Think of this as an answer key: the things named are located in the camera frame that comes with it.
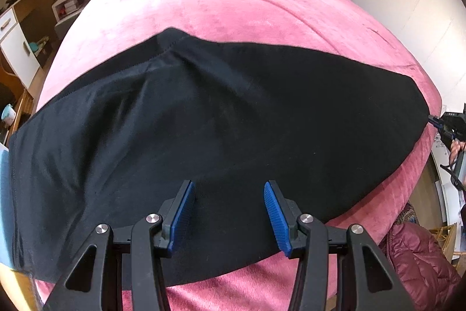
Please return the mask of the person right hand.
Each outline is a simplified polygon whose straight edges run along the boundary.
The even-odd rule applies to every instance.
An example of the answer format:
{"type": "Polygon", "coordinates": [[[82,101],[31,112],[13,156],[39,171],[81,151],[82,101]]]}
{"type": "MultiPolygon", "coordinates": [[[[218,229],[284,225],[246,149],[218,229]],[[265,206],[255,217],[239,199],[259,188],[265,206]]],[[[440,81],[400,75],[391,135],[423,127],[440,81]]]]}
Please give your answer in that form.
{"type": "Polygon", "coordinates": [[[458,154],[465,150],[465,142],[453,140],[450,145],[449,164],[453,164],[458,154]]]}

